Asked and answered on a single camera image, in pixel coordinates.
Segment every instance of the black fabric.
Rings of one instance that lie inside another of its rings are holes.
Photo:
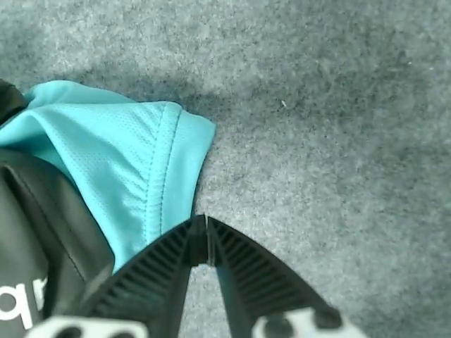
[[[67,311],[87,285],[111,275],[113,260],[82,197],[59,170],[0,149],[0,337],[23,337],[28,315],[36,325]]]
[[[0,79],[0,125],[27,107],[28,103],[11,83]]]

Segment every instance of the gray carpet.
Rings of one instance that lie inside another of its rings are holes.
[[[217,123],[197,193],[370,337],[451,337],[448,0],[1,0],[0,77]],[[214,272],[181,337],[226,338]]]

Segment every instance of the white plastic part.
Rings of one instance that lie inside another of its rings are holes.
[[[318,329],[315,326],[312,308],[288,311],[284,313],[284,316],[293,326],[295,335],[292,338],[368,338],[343,315],[343,325],[336,330]],[[257,320],[252,330],[252,338],[267,338],[264,331],[266,322],[265,317]]]
[[[146,327],[139,322],[65,316],[45,320],[31,329],[25,338],[57,338],[60,332],[69,327],[80,329],[80,338],[112,338],[120,333],[127,333],[130,338],[149,338]]]

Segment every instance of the teal mesh fabric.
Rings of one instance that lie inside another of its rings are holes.
[[[190,217],[215,126],[172,102],[137,103],[69,81],[26,92],[0,146],[42,158],[80,190],[115,254],[115,270]]]

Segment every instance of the black strap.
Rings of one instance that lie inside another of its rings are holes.
[[[0,125],[21,112],[28,103],[11,83],[0,79]]]

